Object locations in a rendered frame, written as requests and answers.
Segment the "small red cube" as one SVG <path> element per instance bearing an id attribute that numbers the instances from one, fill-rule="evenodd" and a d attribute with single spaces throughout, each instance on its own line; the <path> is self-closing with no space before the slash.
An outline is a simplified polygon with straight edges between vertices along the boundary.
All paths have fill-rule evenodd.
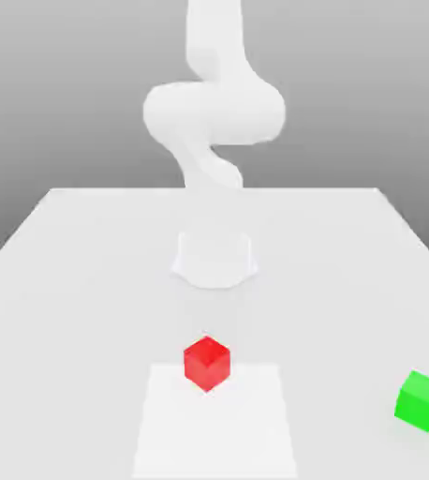
<path id="1" fill-rule="evenodd" d="M 230 350 L 205 336 L 184 350 L 185 377 L 209 392 L 230 375 Z"/>

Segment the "small green cube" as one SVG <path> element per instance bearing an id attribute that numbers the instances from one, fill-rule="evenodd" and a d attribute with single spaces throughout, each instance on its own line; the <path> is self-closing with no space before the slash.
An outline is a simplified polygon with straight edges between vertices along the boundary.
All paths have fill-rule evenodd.
<path id="1" fill-rule="evenodd" d="M 399 390 L 394 416 L 429 432 L 429 376 L 417 370 L 410 371 Z"/>

